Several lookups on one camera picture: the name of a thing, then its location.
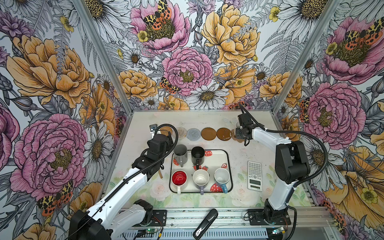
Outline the cork paw print coaster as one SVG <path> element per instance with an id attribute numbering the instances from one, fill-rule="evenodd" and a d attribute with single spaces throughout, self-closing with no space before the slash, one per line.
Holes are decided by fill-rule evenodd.
<path id="1" fill-rule="evenodd" d="M 232 133 L 232 139 L 234 141 L 237 141 L 238 143 L 243 143 L 245 141 L 244 139 L 237 139 L 237 137 L 236 137 L 236 129 L 232 129 L 231 133 Z"/>

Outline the grey woven coaster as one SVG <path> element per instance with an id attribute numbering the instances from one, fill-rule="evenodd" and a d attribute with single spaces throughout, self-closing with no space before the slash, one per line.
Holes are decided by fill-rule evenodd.
<path id="1" fill-rule="evenodd" d="M 190 141 L 197 141 L 201 138 L 201 131 L 197 128 L 191 128 L 187 131 L 187 139 Z"/>

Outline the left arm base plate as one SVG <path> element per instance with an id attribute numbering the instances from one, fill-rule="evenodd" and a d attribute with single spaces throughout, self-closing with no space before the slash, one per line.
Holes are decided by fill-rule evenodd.
<path id="1" fill-rule="evenodd" d="M 148 222 L 143 220 L 141 223 L 133 225 L 133 227 L 165 227 L 167 222 L 167 213 L 167 210 L 153 210 L 153 215 Z"/>

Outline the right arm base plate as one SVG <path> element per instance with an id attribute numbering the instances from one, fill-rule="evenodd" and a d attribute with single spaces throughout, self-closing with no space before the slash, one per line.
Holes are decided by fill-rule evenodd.
<path id="1" fill-rule="evenodd" d="M 292 224 L 287 209 L 280 211 L 270 209 L 248 209 L 246 216 L 248 217 L 251 226 L 289 226 Z"/>

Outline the grey mug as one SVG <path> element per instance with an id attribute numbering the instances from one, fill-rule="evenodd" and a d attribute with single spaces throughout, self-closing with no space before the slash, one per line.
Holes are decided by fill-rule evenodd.
<path id="1" fill-rule="evenodd" d="M 175 164 L 183 168 L 188 161 L 188 148 L 185 145 L 177 145 L 174 149 L 173 159 Z"/>

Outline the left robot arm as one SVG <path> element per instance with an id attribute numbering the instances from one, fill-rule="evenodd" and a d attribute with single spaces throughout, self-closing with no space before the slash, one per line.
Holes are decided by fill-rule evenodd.
<path id="1" fill-rule="evenodd" d="M 77 211 L 70 220 L 69 240 L 113 240 L 127 229 L 146 224 L 152 218 L 153 206 L 144 200 L 137 201 L 124 212 L 121 209 L 128 200 L 151 177 L 163 168 L 165 158 L 178 143 L 178 138 L 159 134 L 159 130 L 169 127 L 175 135 L 177 129 L 171 124 L 162 124 L 147 142 L 148 148 L 134 161 L 124 178 L 100 201 L 87 211 Z"/>

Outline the black mug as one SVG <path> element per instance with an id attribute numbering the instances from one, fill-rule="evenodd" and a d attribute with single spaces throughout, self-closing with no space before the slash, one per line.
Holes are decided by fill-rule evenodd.
<path id="1" fill-rule="evenodd" d="M 195 167 L 195 170 L 199 170 L 203 166 L 205 150 L 202 147 L 194 147 L 191 150 L 192 163 Z"/>

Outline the scratched brown wooden coaster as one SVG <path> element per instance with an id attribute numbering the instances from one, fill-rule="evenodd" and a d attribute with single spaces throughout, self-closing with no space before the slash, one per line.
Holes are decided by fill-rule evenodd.
<path id="1" fill-rule="evenodd" d="M 229 141 L 232 138 L 232 131 L 227 128 L 217 130 L 217 138 L 221 141 Z"/>

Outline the woven rattan coaster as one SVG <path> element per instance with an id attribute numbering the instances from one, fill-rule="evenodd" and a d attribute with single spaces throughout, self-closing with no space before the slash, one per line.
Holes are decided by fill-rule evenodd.
<path id="1" fill-rule="evenodd" d="M 173 129 L 171 127 L 168 127 L 168 126 L 165 126 L 165 127 L 161 127 L 160 130 L 159 130 L 160 134 L 164 135 L 164 136 L 171 136 L 173 135 Z"/>

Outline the plain brown wooden coaster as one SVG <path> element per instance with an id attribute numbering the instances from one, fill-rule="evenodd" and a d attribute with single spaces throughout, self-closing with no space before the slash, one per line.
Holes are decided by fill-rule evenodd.
<path id="1" fill-rule="evenodd" d="M 204 128 L 201 131 L 201 136 L 206 141 L 212 141 L 212 140 L 214 140 L 216 138 L 217 132 L 216 132 L 215 129 L 208 127 L 208 128 Z"/>

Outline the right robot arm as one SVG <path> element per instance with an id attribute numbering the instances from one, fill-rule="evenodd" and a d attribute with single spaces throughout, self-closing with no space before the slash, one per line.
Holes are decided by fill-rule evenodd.
<path id="1" fill-rule="evenodd" d="M 239 108 L 242 113 L 238 115 L 240 126 L 236 128 L 236 138 L 244 139 L 245 146 L 255 140 L 276 154 L 275 173 L 278 179 L 262 213 L 259 214 L 266 223 L 274 224 L 288 216 L 288 203 L 295 188 L 311 171 L 305 146 L 300 141 L 283 138 L 283 131 L 265 128 L 243 105 L 239 105 Z"/>

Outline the multicolour zigzag woven coaster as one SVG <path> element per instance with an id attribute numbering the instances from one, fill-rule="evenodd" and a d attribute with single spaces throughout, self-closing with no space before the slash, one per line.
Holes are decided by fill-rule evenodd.
<path id="1" fill-rule="evenodd" d="M 182 140 L 182 139 L 187 137 L 187 130 L 183 127 L 178 127 L 177 133 L 178 133 L 178 139 L 179 140 Z"/>

